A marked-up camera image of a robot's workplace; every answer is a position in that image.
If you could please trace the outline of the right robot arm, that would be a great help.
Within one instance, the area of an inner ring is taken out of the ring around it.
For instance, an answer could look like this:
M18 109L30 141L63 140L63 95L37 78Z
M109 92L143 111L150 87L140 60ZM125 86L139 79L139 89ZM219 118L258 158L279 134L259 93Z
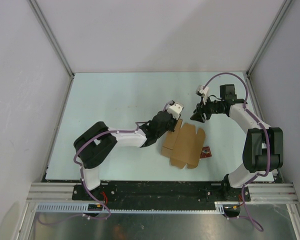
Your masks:
M220 97L211 100L209 87L200 85L196 94L201 100L190 119L204 124L214 115L224 115L245 133L242 163L224 176L218 190L225 200L233 201L245 194L249 183L283 166L284 135L281 128L272 127L255 115L248 108L246 98L238 98L234 84L221 85L219 92Z

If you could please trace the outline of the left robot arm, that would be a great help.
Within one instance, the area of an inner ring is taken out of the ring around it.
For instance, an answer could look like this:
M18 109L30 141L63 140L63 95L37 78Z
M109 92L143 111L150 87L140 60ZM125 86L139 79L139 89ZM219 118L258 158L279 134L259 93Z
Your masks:
M83 194L90 200L100 196L99 166L115 147L149 147L166 132L173 132L180 116L174 110L162 110L147 122L137 122L133 130L109 128L103 121L90 127L73 143Z

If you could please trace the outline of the brown cardboard box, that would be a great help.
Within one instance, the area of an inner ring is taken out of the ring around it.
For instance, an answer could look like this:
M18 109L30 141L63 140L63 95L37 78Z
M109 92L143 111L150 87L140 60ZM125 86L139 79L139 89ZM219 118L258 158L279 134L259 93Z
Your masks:
M206 133L202 128L179 119L174 131L167 132L160 154L169 158L173 167L195 169L199 165L205 139Z

